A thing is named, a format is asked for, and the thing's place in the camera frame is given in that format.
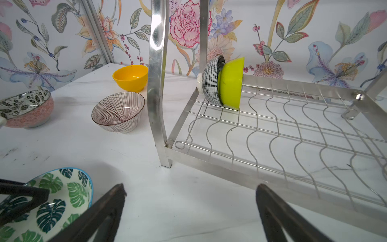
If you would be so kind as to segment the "silver two-tier dish rack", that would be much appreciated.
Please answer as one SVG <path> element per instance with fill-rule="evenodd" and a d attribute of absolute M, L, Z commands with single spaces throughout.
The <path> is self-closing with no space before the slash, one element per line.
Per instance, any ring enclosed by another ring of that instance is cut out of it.
<path fill-rule="evenodd" d="M 152 1 L 148 117 L 161 165 L 190 166 L 238 185 L 265 184 L 286 203 L 385 237 L 387 113 L 365 91 L 245 75 L 240 108 L 197 87 L 170 133 L 163 118 L 169 2 Z"/>

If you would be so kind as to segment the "yellow plastic bowl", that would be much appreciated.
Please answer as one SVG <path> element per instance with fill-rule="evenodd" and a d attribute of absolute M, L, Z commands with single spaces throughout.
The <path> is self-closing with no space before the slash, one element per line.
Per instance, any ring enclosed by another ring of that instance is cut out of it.
<path fill-rule="evenodd" d="M 115 71 L 112 77 L 121 89 L 138 93 L 147 85 L 148 68 L 143 65 L 126 66 Z"/>

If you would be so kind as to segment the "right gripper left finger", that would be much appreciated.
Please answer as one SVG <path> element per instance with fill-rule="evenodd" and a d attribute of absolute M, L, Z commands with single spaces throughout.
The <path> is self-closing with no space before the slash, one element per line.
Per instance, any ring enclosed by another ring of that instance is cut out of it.
<path fill-rule="evenodd" d="M 50 239 L 51 242 L 113 242 L 125 205 L 123 184 L 116 184 L 72 224 Z"/>

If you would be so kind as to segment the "purple striped glass bowl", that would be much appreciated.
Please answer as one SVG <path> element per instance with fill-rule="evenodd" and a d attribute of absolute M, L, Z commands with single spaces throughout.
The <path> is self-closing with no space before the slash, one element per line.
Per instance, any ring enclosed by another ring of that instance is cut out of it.
<path fill-rule="evenodd" d="M 144 107 L 145 98 L 140 93 L 115 93 L 97 103 L 91 119 L 106 131 L 129 133 L 140 123 Z"/>

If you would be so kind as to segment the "black white patterned bowl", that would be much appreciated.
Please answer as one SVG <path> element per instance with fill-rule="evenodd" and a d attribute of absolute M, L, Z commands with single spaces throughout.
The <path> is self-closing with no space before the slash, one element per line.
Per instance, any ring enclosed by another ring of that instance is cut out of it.
<path fill-rule="evenodd" d="M 197 89 L 212 104 L 222 106 L 220 100 L 220 74 L 224 68 L 225 59 L 218 55 L 209 60 L 202 73 L 197 76 Z"/>

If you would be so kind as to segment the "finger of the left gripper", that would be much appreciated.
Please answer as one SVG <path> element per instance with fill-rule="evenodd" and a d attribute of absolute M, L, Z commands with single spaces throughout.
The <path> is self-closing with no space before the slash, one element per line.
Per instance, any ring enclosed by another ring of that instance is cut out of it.
<path fill-rule="evenodd" d="M 1 179 L 1 194 L 8 195 L 1 205 L 1 226 L 21 221 L 25 214 L 48 201 L 48 189 L 29 187 L 22 182 Z"/>

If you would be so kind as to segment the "speckled dark patterned bowl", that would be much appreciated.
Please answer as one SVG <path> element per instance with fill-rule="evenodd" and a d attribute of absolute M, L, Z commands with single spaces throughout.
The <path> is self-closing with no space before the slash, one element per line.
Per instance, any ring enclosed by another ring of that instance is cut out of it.
<path fill-rule="evenodd" d="M 50 91 L 33 90 L 1 100 L 1 127 L 35 128 L 45 124 L 54 109 Z"/>

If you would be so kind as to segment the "lime green plastic bowl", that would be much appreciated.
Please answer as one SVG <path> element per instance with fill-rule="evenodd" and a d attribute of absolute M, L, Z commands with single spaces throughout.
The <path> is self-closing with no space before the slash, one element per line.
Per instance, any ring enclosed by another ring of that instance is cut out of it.
<path fill-rule="evenodd" d="M 243 86 L 244 58 L 227 62 L 220 74 L 219 94 L 223 106 L 238 110 L 240 108 Z"/>

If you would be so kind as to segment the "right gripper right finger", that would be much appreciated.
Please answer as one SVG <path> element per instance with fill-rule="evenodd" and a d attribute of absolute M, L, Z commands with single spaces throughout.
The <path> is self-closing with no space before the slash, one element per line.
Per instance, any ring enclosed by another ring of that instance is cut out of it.
<path fill-rule="evenodd" d="M 265 184 L 256 189 L 256 204 L 268 242 L 286 242 L 285 233 L 295 242 L 330 242 Z"/>

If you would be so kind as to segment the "green leaf pattern bowl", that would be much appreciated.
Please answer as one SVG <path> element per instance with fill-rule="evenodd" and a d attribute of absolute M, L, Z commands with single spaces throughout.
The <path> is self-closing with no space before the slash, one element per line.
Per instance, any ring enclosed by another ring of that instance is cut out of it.
<path fill-rule="evenodd" d="M 52 170 L 35 177 L 25 186 L 47 189 L 48 200 L 1 226 L 2 242 L 48 242 L 92 204 L 93 183 L 81 169 Z"/>

